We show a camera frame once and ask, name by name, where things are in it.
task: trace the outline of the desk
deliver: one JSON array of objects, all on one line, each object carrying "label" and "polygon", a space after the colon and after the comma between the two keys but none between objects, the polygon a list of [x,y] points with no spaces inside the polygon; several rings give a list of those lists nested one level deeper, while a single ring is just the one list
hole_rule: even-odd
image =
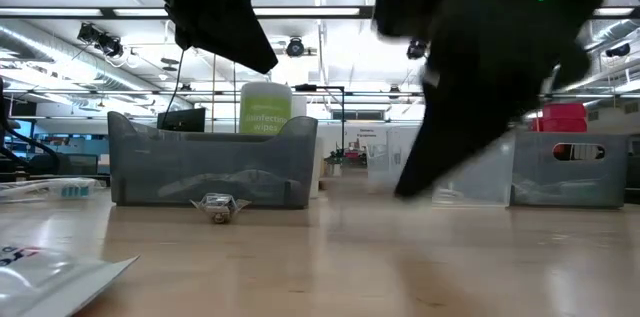
[{"label": "desk", "polygon": [[304,211],[0,206],[3,240],[118,261],[79,316],[636,316],[640,209],[404,206],[334,189]]}]

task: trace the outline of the white packet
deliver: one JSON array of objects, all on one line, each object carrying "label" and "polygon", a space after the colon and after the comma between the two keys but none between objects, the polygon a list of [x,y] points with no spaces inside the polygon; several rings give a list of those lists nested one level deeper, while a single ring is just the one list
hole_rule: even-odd
[{"label": "white packet", "polygon": [[137,258],[109,263],[45,248],[0,244],[0,316],[70,316]]}]

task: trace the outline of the black cable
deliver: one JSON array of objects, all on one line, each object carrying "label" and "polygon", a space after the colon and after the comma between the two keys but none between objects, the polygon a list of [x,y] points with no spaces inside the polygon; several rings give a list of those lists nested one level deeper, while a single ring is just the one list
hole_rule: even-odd
[{"label": "black cable", "polygon": [[91,43],[87,43],[87,45],[86,45],[86,46],[84,46],[84,47],[80,50],[80,52],[76,53],[76,55],[75,55],[75,56],[73,56],[73,58],[71,58],[71,61],[69,61],[69,62],[73,62],[76,58],[80,57],[80,55],[81,55],[83,52],[85,52],[85,51],[87,50],[87,48],[89,48],[90,46],[91,46]]},{"label": "black cable", "polygon": [[171,100],[169,100],[169,105],[167,106],[167,112],[165,112],[164,116],[162,116],[162,123],[160,124],[160,129],[164,129],[164,123],[167,121],[167,115],[171,110],[171,104],[173,103],[173,99],[176,98],[176,94],[178,93],[178,86],[180,85],[180,73],[182,72],[182,60],[184,59],[184,50],[182,50],[182,54],[180,55],[180,64],[178,64],[178,76],[176,77],[176,88],[173,90],[173,94],[171,95]]},{"label": "black cable", "polygon": [[[4,96],[4,85],[3,85],[3,80],[2,78],[0,78],[0,95]],[[53,161],[53,166],[52,166],[52,170],[50,172],[53,172],[54,174],[58,173],[58,170],[60,169],[60,157],[58,157],[58,154],[52,150],[51,148],[47,147],[46,145],[35,141],[31,138],[25,137],[21,134],[19,134],[18,132],[14,131],[14,129],[9,125],[9,120],[7,117],[7,113],[6,110],[4,108],[4,102],[0,103],[0,127],[2,127],[2,129],[4,129],[6,132],[8,132],[9,134],[11,134],[12,136],[16,137],[17,139],[21,140],[22,142],[26,142],[29,145],[32,146],[36,146],[41,148],[44,152],[46,152],[47,154],[49,154],[52,158]],[[29,164],[28,162],[23,161],[22,159],[20,159],[20,157],[16,156],[13,152],[11,152],[9,149],[5,148],[4,146],[0,147],[0,154],[4,155],[5,157],[7,157],[8,159],[10,159],[11,161],[25,167],[28,170],[38,170],[38,168],[32,166],[31,164]]]}]

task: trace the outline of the clear plastic bin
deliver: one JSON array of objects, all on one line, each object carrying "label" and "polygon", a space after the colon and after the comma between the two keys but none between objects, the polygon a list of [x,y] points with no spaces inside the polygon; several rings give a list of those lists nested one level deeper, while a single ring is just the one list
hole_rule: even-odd
[{"label": "clear plastic bin", "polygon": [[163,131],[108,113],[111,198],[118,205],[191,205],[225,193],[253,206],[309,203],[318,121],[289,120],[275,136]]},{"label": "clear plastic bin", "polygon": [[[368,151],[370,186],[393,191],[407,162],[418,127],[394,127],[387,132],[387,145]],[[514,158],[514,134],[490,145],[447,176],[433,189],[436,205],[506,206],[509,204]]]},{"label": "clear plastic bin", "polygon": [[[574,153],[559,159],[559,144],[597,146],[602,158]],[[620,208],[624,205],[628,136],[591,133],[521,133],[516,141],[512,204]]]}]

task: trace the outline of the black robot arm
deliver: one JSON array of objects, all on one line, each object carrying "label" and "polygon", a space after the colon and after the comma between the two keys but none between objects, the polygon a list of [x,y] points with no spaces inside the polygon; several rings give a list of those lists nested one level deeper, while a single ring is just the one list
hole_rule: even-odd
[{"label": "black robot arm", "polygon": [[587,73],[575,40],[602,0],[377,0],[380,33],[430,43],[426,111],[396,187],[417,196],[538,108],[543,80],[554,87]]},{"label": "black robot arm", "polygon": [[260,73],[278,63],[251,0],[164,1],[182,49],[202,48]]}]

